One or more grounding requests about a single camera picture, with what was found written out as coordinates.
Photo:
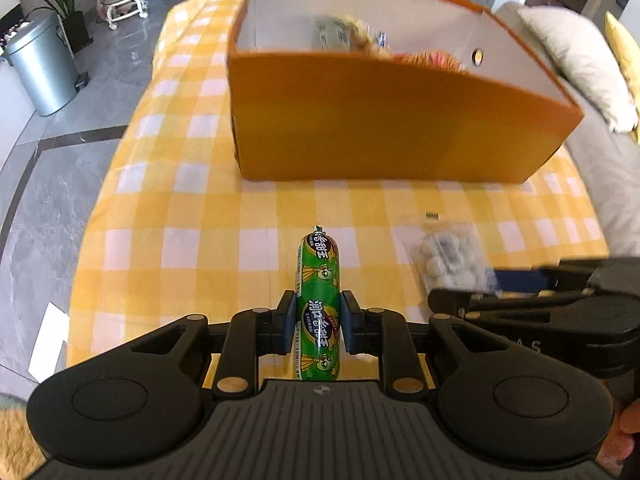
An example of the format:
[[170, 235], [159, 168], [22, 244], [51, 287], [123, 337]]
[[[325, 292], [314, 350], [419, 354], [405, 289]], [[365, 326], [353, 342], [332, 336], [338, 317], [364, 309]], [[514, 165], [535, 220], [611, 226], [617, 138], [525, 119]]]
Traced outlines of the right hand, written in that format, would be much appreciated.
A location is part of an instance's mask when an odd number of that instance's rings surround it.
[[634, 452], [634, 437], [639, 433], [639, 400], [634, 400], [626, 408], [615, 409], [614, 422], [608, 432], [597, 457], [597, 462], [610, 474], [618, 477], [623, 464]]

